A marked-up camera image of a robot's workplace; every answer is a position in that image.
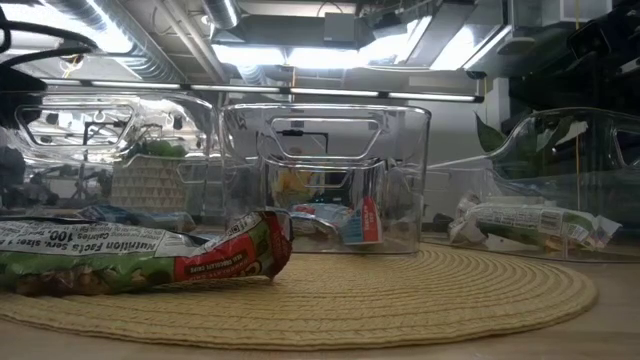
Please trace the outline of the green red snack bag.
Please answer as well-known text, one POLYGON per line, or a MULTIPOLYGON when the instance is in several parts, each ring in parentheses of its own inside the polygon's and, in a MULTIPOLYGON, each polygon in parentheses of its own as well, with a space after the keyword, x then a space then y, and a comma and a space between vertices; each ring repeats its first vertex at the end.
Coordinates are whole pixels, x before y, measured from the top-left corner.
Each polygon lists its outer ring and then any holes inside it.
POLYGON ((286 212, 253 211, 222 236, 80 219, 0 218, 0 289, 102 295, 209 279, 275 277, 293 247, 286 212))

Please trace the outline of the red green granola bar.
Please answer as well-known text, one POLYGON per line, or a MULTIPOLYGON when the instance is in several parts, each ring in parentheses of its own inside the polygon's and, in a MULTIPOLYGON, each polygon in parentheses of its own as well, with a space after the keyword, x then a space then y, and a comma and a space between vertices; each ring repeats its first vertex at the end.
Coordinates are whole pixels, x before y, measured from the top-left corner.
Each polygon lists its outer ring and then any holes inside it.
POLYGON ((528 246, 605 248, 622 227, 601 215, 546 205, 480 203, 471 211, 487 236, 499 236, 528 246))

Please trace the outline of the dark blue granola bar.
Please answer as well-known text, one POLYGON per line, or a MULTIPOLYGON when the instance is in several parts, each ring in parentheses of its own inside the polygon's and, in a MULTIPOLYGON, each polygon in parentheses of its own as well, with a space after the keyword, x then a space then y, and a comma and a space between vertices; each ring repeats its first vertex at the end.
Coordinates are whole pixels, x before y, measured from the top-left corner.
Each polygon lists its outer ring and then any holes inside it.
POLYGON ((133 213, 108 204, 87 206, 79 210, 77 215, 82 219, 121 224, 136 224, 138 221, 133 213))

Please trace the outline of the clear plastic bin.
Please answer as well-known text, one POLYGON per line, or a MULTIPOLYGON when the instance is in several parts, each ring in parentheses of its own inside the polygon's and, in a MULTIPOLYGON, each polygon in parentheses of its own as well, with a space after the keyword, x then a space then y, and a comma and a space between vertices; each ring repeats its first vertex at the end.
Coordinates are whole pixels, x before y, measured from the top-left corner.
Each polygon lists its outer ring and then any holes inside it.
POLYGON ((414 107, 241 104, 220 113, 222 204, 228 225, 252 211, 293 205, 356 208, 371 196, 384 241, 297 236, 299 253, 410 254, 423 216, 431 114, 414 107))
POLYGON ((543 176, 505 179, 483 149, 478 156, 432 164, 429 220, 446 232, 449 243, 448 225, 467 192, 481 203, 539 204, 601 215, 622 227, 599 251, 528 246, 494 235, 480 246, 451 245, 569 261, 640 263, 640 116, 586 107, 540 112, 574 119, 543 176))
POLYGON ((114 164, 142 142, 186 150, 178 171, 196 226, 220 216, 214 107, 184 94, 44 92, 16 110, 18 129, 0 127, 0 218, 82 219, 110 204, 114 164))

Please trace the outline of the linear ceiling light strip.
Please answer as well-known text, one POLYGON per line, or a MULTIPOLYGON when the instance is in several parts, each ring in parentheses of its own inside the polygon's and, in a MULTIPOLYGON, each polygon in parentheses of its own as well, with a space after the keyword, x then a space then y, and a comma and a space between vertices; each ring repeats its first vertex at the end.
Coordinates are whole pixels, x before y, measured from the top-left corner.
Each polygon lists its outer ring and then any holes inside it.
POLYGON ((397 92, 397 91, 374 91, 374 90, 347 90, 329 88, 309 88, 309 87, 284 87, 284 86, 248 86, 248 85, 208 85, 208 84, 179 84, 179 83, 157 83, 157 82, 132 82, 132 81, 109 81, 109 80, 88 80, 88 79, 63 79, 63 78, 42 78, 42 81, 51 86, 66 87, 98 87, 117 89, 139 89, 139 90, 179 90, 179 91, 204 91, 204 92, 224 92, 224 93, 255 93, 263 95, 309 95, 309 96, 334 96, 334 97, 356 97, 375 98, 392 100, 417 100, 436 101, 454 103, 482 103, 484 97, 480 95, 458 95, 445 93, 425 93, 425 92, 397 92))

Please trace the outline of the bright ceiling light panel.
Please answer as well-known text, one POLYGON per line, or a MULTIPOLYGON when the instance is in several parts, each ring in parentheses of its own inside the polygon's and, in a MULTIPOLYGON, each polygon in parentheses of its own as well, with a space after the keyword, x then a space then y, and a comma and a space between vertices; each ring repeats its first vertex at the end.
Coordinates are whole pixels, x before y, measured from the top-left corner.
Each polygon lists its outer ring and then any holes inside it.
POLYGON ((222 44, 213 44, 212 49, 222 63, 236 66, 283 65, 303 69, 351 69, 366 64, 357 50, 222 44))

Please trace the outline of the round woven straw placemat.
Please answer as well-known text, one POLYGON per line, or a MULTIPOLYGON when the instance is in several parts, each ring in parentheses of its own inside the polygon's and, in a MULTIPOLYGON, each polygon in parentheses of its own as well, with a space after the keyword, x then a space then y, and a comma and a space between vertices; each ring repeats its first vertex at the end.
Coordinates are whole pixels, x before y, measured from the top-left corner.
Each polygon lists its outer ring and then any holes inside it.
POLYGON ((566 267, 426 244, 412 256, 296 254, 274 280, 58 298, 0 293, 0 319, 144 343, 306 351, 535 330, 583 314, 597 298, 593 281, 566 267))

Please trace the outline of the succulent in patterned pot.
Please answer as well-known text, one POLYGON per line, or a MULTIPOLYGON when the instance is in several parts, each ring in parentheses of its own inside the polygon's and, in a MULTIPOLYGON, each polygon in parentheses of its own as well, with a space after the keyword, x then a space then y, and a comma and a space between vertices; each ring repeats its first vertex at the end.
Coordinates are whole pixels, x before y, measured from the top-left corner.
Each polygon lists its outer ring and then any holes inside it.
POLYGON ((151 214, 182 212, 186 190, 178 168, 186 150, 166 140, 136 144, 114 164, 110 204, 151 214))

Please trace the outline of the snake plant in white pot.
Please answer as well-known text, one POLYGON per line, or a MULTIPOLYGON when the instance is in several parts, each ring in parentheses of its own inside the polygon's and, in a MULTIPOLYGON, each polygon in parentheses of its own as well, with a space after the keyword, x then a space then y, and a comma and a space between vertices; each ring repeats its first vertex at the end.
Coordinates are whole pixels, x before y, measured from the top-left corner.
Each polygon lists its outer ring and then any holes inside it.
POLYGON ((553 148, 571 128, 572 116, 543 115, 522 119, 509 135, 482 122, 476 116, 476 132, 494 170, 505 179, 537 178, 545 174, 553 148))

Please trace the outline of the white ceiling disc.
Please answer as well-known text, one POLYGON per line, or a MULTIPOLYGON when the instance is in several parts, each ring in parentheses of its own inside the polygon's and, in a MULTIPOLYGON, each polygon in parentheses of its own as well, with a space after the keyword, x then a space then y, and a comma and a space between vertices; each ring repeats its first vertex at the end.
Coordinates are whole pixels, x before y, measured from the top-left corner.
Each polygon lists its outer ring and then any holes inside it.
POLYGON ((532 37, 509 37, 498 47, 497 54, 501 56, 522 55, 529 52, 535 44, 536 39, 532 37))

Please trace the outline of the white ceiling vent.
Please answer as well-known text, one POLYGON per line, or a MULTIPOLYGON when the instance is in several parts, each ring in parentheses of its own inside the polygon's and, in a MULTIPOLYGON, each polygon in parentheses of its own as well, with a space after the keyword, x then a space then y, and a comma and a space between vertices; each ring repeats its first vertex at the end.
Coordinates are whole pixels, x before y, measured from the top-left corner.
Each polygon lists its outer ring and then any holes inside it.
POLYGON ((517 27, 574 26, 603 16, 613 0, 508 0, 517 27))

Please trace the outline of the silver ventilation duct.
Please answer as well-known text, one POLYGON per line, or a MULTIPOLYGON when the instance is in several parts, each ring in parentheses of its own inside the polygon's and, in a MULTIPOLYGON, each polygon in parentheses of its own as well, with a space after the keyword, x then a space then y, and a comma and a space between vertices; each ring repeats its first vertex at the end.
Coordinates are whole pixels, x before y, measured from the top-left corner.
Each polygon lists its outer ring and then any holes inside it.
POLYGON ((218 29, 236 27, 241 19, 241 10, 236 0, 201 0, 203 9, 211 23, 218 29))

